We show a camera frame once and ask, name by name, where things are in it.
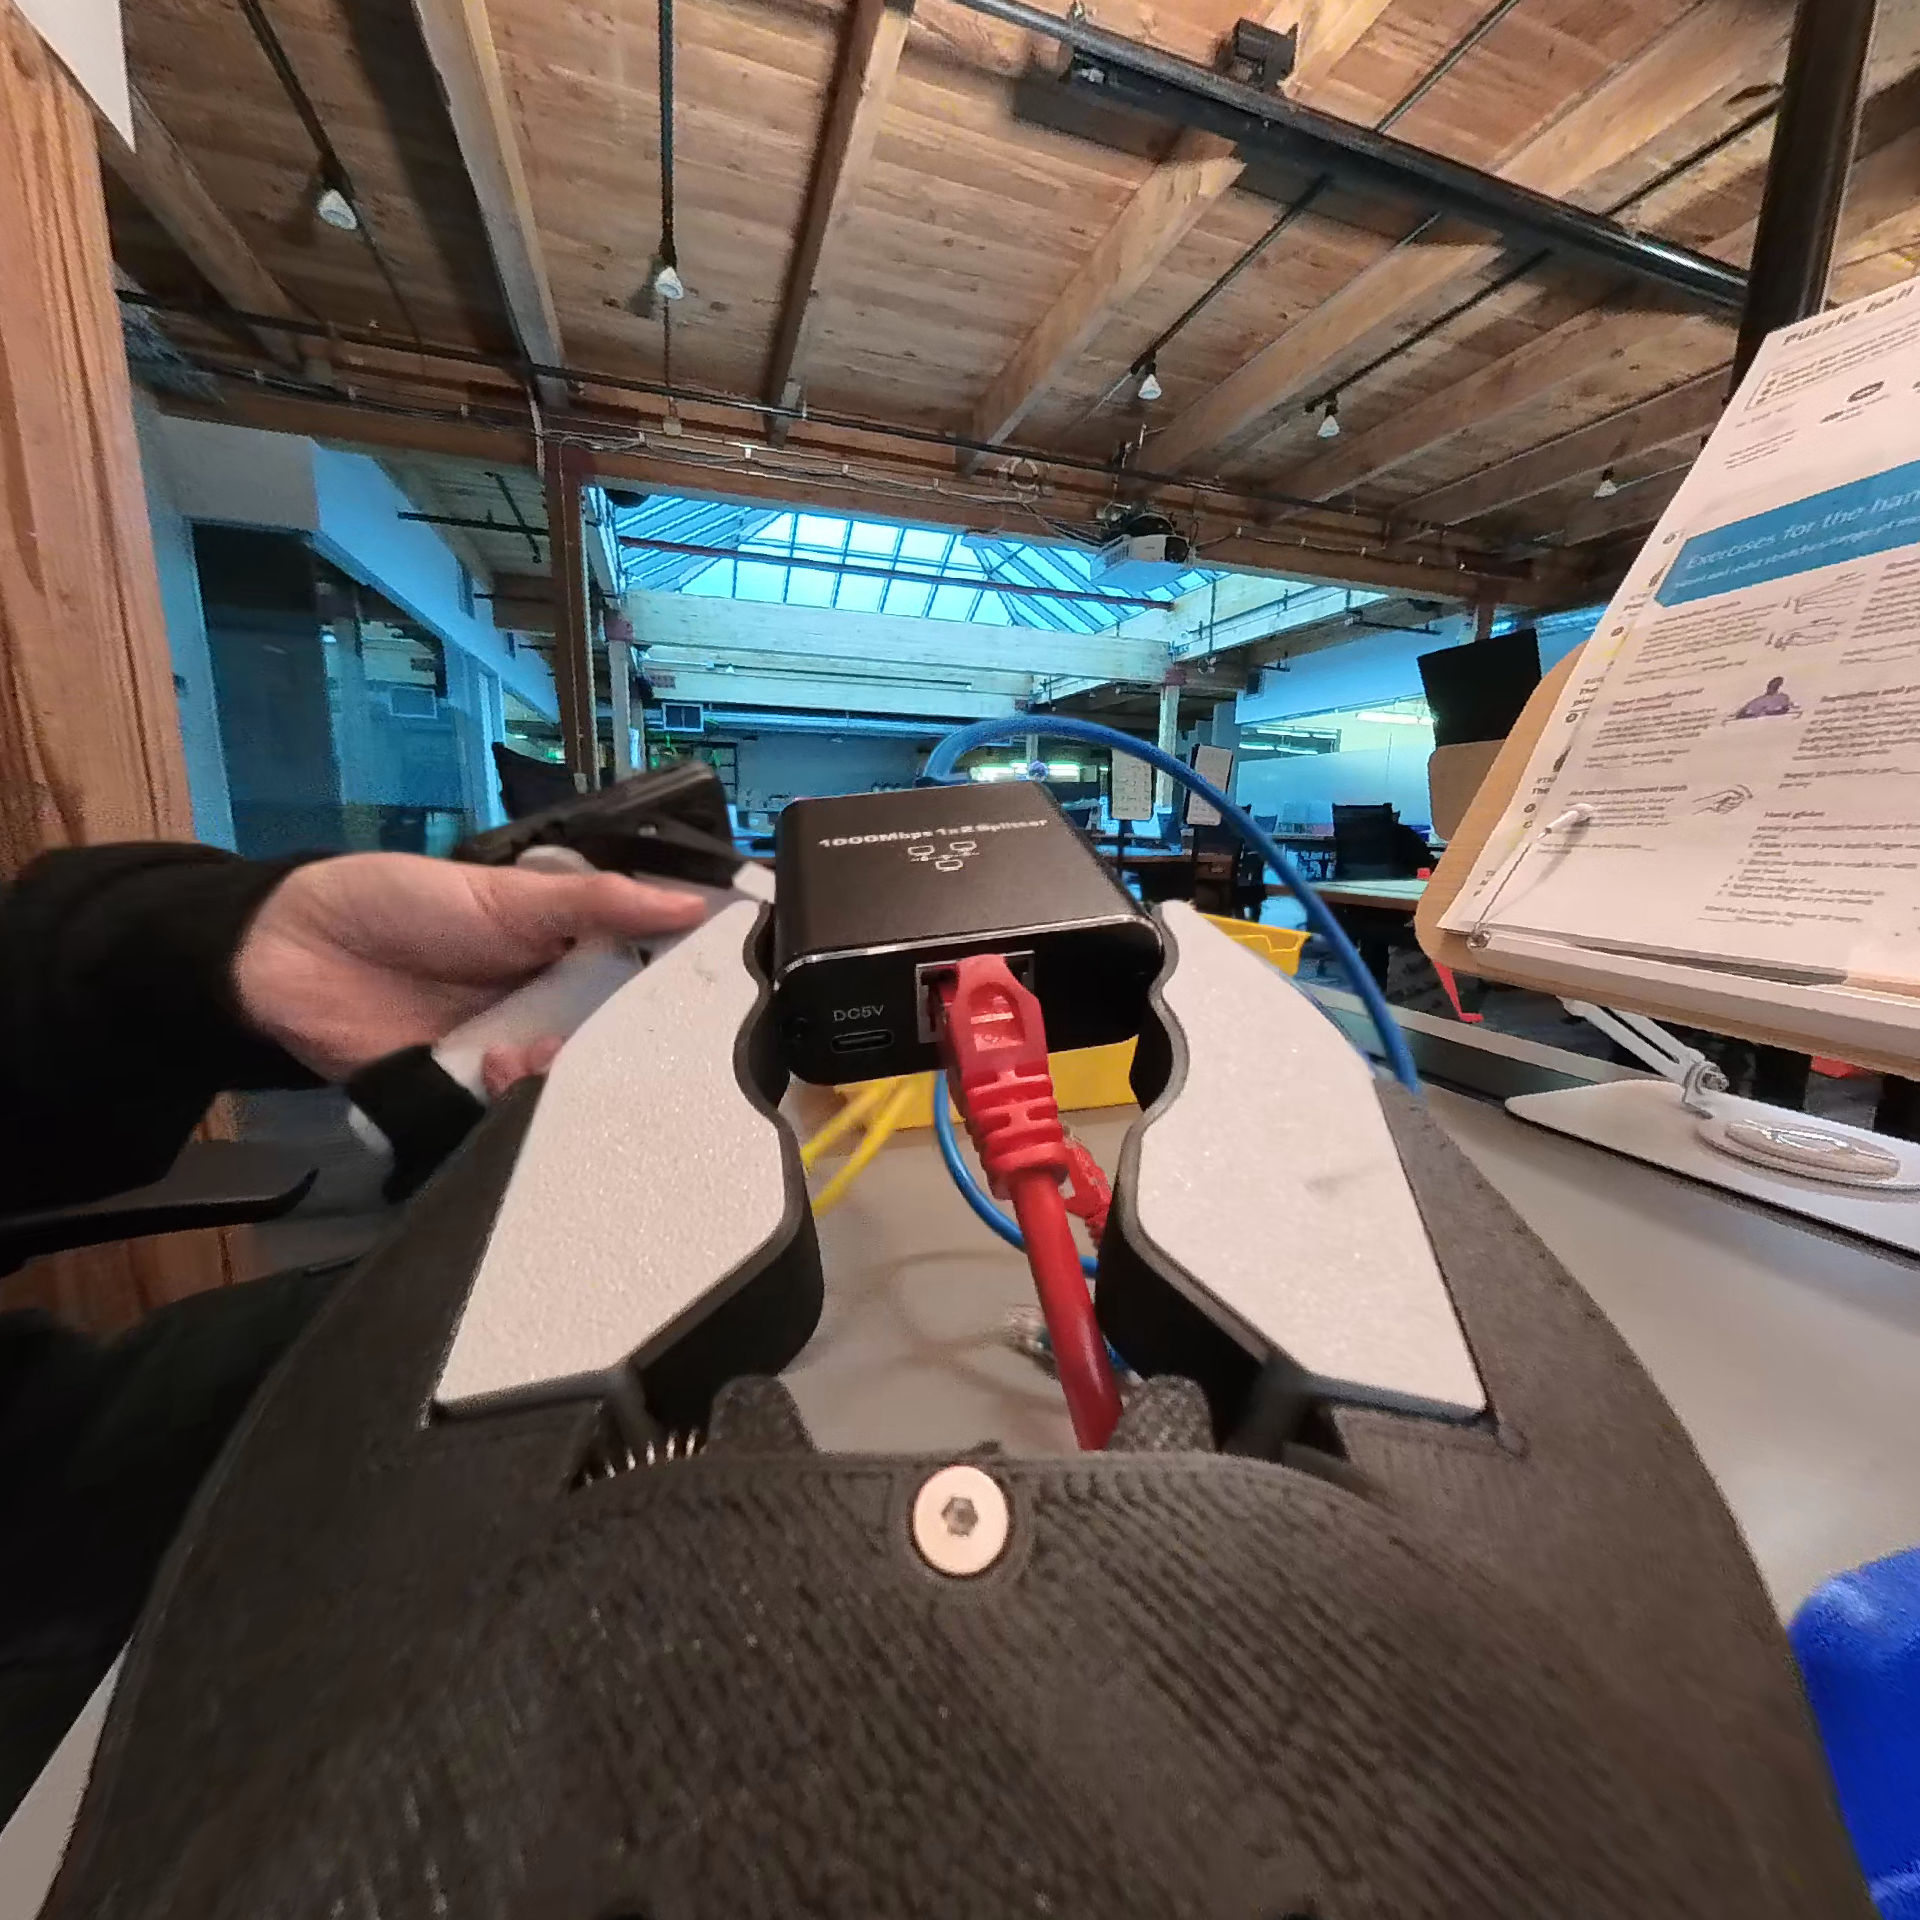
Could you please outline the black monitor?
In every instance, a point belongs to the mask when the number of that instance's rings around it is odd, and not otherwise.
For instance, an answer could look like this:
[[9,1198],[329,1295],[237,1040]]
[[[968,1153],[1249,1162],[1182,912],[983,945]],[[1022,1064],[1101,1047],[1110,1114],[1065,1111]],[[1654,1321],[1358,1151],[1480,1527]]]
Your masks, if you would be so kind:
[[1543,681],[1535,625],[1436,647],[1415,663],[1438,752],[1500,743]]

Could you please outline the yellow plastic bin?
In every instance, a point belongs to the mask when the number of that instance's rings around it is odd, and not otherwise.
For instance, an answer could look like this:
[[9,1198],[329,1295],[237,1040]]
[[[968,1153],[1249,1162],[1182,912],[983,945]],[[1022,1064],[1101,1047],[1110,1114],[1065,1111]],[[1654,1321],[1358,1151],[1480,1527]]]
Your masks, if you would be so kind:
[[[1268,968],[1294,978],[1300,970],[1310,932],[1304,926],[1275,926],[1222,916],[1204,916],[1225,937],[1253,952]],[[1108,1045],[1056,1051],[1051,1057],[1055,1092],[1067,1114],[1133,1106],[1136,1102],[1133,1067],[1139,1042],[1126,1038]],[[915,1097],[903,1108],[903,1129],[926,1129],[935,1115],[935,1076],[915,1078]]]

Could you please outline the black network splitter box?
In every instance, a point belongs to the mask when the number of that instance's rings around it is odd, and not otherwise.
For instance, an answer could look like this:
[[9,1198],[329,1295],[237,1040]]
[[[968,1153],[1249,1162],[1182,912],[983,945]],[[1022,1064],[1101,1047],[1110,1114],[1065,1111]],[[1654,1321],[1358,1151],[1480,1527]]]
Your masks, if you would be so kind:
[[814,1087],[937,1067],[937,980],[968,958],[1006,959],[1056,1051],[1135,1040],[1164,968],[1159,924],[1034,781],[792,800],[774,879],[774,1015]]

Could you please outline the grey desk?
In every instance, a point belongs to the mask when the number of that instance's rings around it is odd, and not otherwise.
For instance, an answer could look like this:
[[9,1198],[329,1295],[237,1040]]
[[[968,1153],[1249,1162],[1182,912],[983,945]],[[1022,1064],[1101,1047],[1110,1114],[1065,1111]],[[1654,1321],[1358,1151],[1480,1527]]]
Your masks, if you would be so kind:
[[692,1460],[429,1409],[540,1087],[266,1386],[35,1915],[1875,1915],[1714,1427],[1620,1291],[1387,1097],[1465,1426]]

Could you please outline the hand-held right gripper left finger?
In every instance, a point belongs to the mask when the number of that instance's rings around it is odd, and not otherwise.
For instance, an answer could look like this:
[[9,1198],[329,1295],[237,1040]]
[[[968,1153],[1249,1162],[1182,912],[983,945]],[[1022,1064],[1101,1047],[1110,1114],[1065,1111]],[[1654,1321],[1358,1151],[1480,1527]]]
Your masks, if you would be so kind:
[[451,1333],[439,1413],[600,1402],[706,1427],[819,1330],[825,1264],[765,959],[774,906],[709,918],[556,1053]]

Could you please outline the white ceiling projector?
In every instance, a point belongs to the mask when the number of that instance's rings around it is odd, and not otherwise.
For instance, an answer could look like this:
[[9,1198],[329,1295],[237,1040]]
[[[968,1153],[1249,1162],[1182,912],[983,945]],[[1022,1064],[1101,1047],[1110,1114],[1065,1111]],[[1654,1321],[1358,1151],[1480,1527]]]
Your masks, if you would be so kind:
[[1097,539],[1088,580],[1097,594],[1144,602],[1172,594],[1192,571],[1192,542],[1160,511],[1119,515]]

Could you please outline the black ceiling pipe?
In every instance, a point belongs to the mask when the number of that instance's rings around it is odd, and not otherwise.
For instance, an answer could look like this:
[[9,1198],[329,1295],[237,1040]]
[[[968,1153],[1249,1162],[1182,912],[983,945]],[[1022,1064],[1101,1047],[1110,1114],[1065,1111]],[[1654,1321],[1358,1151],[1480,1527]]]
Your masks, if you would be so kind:
[[1087,19],[1017,1],[966,1],[964,9],[1062,52],[1071,92],[1179,131],[1216,136],[1261,166],[1462,225],[1535,267],[1561,266],[1631,282],[1724,317],[1747,307],[1750,277],[1706,251],[1631,231],[1595,209],[1297,106],[1281,92],[1226,77]]

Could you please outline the printed paper sheets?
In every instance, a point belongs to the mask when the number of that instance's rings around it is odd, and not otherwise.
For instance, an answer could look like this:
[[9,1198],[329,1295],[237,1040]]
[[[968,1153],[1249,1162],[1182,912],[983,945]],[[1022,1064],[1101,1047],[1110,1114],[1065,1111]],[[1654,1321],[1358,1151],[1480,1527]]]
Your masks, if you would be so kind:
[[1775,331],[1443,924],[1916,991],[1919,288]]

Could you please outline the blue plastic bin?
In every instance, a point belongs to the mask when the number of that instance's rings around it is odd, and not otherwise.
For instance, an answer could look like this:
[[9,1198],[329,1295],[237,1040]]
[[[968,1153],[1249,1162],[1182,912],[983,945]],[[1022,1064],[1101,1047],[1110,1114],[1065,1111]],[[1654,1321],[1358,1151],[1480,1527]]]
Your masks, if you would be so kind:
[[1877,1910],[1919,1915],[1919,1548],[1819,1585],[1788,1622]]

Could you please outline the wooden document stand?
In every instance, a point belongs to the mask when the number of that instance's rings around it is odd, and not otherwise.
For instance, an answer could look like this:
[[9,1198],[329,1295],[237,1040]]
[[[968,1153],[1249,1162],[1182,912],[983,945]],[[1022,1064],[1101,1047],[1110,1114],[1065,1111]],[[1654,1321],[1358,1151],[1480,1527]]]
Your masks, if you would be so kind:
[[[1447,916],[1476,875],[1513,800],[1530,791],[1529,766],[1541,739],[1550,752],[1570,728],[1558,719],[1578,656],[1558,662],[1530,694],[1504,743],[1480,752],[1480,774],[1440,865],[1415,912],[1426,956],[1454,972],[1510,982],[1541,994],[1628,1013],[1627,1035],[1650,1024],[1703,1025],[1793,1051],[1831,1053],[1878,1071],[1916,1076],[1916,994],[1850,985],[1810,973],[1768,975],[1706,962],[1622,953],[1545,933],[1493,930],[1476,948]],[[1814,1225],[1864,1238],[1899,1253],[1919,1249],[1916,1143],[1892,1140],[1892,1173],[1841,1182],[1820,1163],[1739,1153],[1724,1114],[1758,1115],[1760,1103],[1693,1092],[1677,1047],[1652,1038],[1654,1073],[1595,1082],[1562,1092],[1514,1096],[1507,1111],[1537,1129],[1722,1187],[1800,1215]]]

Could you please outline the black vertical pole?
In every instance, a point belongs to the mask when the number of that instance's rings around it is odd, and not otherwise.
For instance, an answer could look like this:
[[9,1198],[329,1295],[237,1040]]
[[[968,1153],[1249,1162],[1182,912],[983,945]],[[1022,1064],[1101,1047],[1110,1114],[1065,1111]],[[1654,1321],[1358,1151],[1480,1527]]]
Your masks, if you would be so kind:
[[1877,1],[1800,1],[1794,9],[1730,394],[1775,331],[1826,306],[1878,9]]

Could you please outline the person's dark clothing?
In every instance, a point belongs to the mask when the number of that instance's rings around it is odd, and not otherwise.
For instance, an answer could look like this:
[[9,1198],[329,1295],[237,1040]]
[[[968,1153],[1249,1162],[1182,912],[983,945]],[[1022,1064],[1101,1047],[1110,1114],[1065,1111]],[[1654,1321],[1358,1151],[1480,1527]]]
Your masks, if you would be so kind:
[[345,1275],[212,1287],[115,1335],[4,1311],[4,1817],[121,1655],[233,1427]]

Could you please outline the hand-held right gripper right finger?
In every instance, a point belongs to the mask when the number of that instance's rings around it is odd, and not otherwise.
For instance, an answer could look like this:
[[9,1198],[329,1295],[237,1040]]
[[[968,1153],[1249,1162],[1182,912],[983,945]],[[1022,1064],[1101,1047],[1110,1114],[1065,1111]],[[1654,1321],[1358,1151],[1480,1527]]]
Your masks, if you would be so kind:
[[1141,1379],[1214,1431],[1262,1402],[1466,1426],[1490,1408],[1366,1056],[1284,972],[1189,904],[1130,1070],[1095,1308]]

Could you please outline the person's left forearm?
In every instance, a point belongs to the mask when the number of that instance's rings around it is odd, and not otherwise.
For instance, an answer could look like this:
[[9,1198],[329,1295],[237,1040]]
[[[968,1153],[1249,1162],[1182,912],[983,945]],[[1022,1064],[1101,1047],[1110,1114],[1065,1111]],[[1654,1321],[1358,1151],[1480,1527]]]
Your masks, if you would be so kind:
[[314,853],[173,841],[48,852],[3,898],[3,1206],[157,1184],[233,1092],[325,1082],[243,1012],[234,962]]

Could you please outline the person's left hand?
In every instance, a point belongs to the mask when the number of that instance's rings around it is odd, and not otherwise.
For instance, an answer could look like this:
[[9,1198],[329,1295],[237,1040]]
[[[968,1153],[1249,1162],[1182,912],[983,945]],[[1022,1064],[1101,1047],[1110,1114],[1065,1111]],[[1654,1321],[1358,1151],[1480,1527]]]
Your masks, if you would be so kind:
[[706,900],[597,869],[543,874],[411,853],[349,853],[283,875],[238,941],[246,1025],[343,1086],[441,1044],[576,948],[649,943],[702,924]]

